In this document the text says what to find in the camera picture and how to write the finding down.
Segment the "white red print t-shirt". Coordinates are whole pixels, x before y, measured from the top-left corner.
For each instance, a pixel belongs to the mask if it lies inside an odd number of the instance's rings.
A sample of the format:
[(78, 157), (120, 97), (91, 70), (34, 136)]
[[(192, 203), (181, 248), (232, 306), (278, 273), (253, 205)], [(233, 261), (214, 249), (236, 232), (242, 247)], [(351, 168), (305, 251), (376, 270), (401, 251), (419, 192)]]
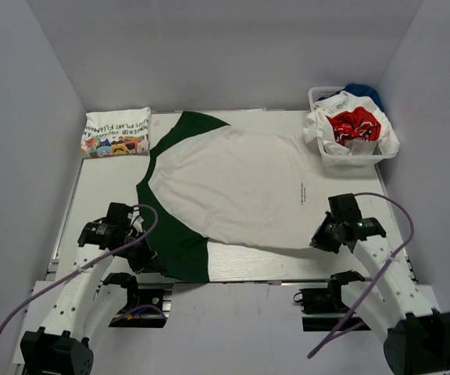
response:
[(391, 122), (369, 96), (348, 91), (314, 103), (303, 127), (305, 141), (320, 141), (335, 156), (382, 155), (398, 152), (400, 143)]

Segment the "white green raglan t-shirt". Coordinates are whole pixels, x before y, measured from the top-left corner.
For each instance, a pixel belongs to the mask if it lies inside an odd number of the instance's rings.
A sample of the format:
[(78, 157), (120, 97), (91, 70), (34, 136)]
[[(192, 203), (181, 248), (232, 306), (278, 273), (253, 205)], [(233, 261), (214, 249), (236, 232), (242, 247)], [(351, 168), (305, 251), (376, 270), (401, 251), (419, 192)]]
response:
[(183, 112), (149, 153), (136, 187), (152, 272), (209, 280), (208, 243), (307, 249), (323, 210), (312, 154), (300, 134), (259, 134)]

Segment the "blue t-shirt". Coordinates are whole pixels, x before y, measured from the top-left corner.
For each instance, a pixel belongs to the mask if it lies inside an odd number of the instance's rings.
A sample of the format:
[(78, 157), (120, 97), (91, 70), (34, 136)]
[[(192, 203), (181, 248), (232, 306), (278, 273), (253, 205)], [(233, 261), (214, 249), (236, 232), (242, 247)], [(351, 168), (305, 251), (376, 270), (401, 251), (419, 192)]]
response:
[(380, 100), (380, 96), (378, 92), (372, 88), (371, 86), (365, 84), (347, 84), (344, 87), (344, 91), (357, 96), (357, 97), (369, 97), (373, 103), (380, 109), (381, 112), (385, 112), (382, 101)]

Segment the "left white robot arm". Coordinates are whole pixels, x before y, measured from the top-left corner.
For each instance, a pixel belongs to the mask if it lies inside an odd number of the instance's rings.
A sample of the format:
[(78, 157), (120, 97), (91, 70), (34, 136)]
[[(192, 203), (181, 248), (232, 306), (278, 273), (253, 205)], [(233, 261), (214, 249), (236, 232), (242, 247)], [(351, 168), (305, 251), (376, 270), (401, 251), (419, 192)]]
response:
[(136, 279), (157, 257), (148, 243), (155, 224), (142, 226), (145, 210), (159, 220), (149, 205), (112, 202), (105, 216), (84, 225), (73, 270), (54, 284), (58, 298), (39, 328), (21, 338), (27, 373), (91, 373), (92, 346), (109, 325), (148, 309)]

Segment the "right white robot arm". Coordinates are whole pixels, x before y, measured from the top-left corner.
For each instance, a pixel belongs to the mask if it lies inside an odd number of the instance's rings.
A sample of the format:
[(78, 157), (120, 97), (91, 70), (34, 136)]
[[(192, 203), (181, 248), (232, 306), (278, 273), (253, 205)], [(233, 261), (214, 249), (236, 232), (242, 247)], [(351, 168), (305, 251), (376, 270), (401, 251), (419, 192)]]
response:
[(327, 336), (307, 355), (313, 358), (331, 341), (359, 329), (346, 327), (357, 316), (378, 337), (384, 358), (394, 374), (429, 374), (450, 370), (450, 312), (441, 312), (425, 297), (398, 261), (399, 252), (374, 217), (363, 217), (359, 194), (335, 195), (329, 211), (313, 235), (311, 246), (324, 252), (346, 247), (365, 268), (330, 276), (322, 305), (344, 315)]

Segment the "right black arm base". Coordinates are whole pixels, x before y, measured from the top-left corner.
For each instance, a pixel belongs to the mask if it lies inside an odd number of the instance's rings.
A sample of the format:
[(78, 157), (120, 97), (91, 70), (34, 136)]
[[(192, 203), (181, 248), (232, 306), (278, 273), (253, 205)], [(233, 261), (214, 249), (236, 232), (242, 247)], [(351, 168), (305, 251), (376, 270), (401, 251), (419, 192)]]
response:
[(323, 287), (305, 287), (293, 296), (301, 306), (304, 332), (329, 332), (348, 311), (341, 298), (341, 288), (351, 282), (367, 282), (360, 273), (349, 270), (330, 276)]

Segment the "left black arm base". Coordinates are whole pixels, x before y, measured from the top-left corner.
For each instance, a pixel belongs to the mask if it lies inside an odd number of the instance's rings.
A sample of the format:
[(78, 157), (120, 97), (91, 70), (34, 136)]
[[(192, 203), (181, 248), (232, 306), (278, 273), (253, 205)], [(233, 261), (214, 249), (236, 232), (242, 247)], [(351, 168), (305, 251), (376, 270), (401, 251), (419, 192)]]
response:
[(113, 317), (109, 327), (161, 329), (169, 318), (172, 291), (167, 285), (140, 285), (129, 273), (110, 273), (101, 286), (117, 286), (126, 304)]

